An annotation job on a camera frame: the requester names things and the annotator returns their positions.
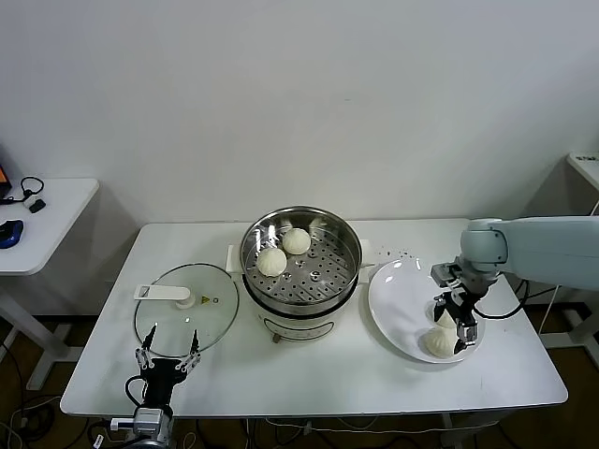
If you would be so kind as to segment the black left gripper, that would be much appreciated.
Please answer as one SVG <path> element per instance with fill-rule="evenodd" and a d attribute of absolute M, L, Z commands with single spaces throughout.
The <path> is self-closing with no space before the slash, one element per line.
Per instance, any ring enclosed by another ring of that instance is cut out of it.
<path fill-rule="evenodd" d="M 200 361 L 200 348 L 197 332 L 194 331 L 190 350 L 183 359 L 151 357 L 151 345 L 157 324 L 143 339 L 135 351 L 135 358 L 141 369 L 141 379 L 146 383 L 146 392 L 141 404 L 144 407 L 166 407 L 170 405 L 172 392 L 177 384 L 185 380 L 185 372 L 191 372 Z"/>

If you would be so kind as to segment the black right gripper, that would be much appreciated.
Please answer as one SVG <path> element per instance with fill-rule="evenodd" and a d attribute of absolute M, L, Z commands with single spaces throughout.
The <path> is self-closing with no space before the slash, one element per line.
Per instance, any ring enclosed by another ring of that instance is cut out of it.
<path fill-rule="evenodd" d="M 443 292 L 434 298 L 433 321 L 441 327 L 456 327 L 457 340 L 453 354 L 475 346 L 478 337 L 477 321 L 473 316 L 473 305 L 452 292 Z"/>

